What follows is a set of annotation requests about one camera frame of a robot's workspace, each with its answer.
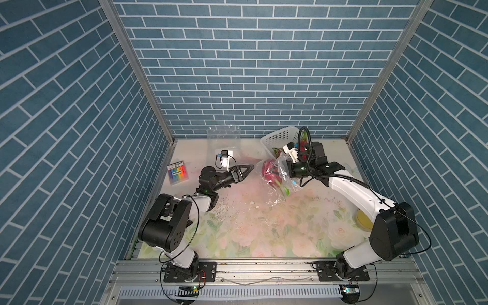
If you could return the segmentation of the dragon fruit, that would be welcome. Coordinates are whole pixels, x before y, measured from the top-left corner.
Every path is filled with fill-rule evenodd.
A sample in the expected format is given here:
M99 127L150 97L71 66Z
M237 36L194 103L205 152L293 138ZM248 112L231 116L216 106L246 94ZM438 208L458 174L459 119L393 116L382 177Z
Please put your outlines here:
M291 194L290 179L282 163L277 159L265 160L261 169L262 178L274 190L279 191L284 197Z
M299 136L299 144L298 144L299 151L307 151L309 146L310 146L309 145L309 138L308 138L307 133L302 133Z

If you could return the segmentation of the zip-top bag with label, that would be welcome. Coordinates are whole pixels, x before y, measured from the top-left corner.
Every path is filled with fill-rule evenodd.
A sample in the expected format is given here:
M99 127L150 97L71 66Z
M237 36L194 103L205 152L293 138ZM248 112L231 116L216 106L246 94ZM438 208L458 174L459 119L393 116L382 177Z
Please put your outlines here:
M235 166L237 155L240 153L240 142L241 128L237 125L209 127L207 129L207 163L215 166L216 154L222 150L231 150L235 159L235 161L231 161L231 165Z

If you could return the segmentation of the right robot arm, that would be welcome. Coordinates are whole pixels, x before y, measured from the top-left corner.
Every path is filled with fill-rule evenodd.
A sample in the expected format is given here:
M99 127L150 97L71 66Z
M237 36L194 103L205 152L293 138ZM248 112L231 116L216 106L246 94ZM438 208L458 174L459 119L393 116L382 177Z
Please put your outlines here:
M335 270L339 277L351 278L368 264L391 261L418 245L418 225L413 207L378 194L354 178L344 166L328 161L321 143L301 146L290 142L283 146L283 152L290 157L287 166L291 177L311 177L320 181L341 193L373 223L367 241L336 256Z

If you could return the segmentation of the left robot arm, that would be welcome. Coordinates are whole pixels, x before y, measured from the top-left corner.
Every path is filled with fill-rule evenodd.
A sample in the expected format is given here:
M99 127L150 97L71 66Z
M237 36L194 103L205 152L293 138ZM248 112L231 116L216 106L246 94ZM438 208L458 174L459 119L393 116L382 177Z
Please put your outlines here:
M184 241L184 233L193 221L211 211L219 200L218 190L244 181L254 165L235 165L228 170L206 166L200 172L199 185L193 195L183 198L160 194L139 228L138 238L162 251L170 264L183 271L198 269L198 254Z

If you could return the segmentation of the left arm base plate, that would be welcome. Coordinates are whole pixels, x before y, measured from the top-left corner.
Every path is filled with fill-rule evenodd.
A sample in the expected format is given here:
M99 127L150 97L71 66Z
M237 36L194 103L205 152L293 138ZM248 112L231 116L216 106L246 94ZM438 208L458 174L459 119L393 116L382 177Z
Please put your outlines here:
M217 263L215 261L193 262L189 268L169 264L163 273L164 283L215 282Z

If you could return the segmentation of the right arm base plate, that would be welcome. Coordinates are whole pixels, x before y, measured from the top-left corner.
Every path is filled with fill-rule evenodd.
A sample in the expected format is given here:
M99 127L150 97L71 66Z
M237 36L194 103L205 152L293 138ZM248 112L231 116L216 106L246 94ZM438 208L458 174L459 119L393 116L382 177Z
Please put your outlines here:
M367 282L370 280L367 268L351 269L347 265L333 261L322 260L311 263L321 282L348 282L358 281Z

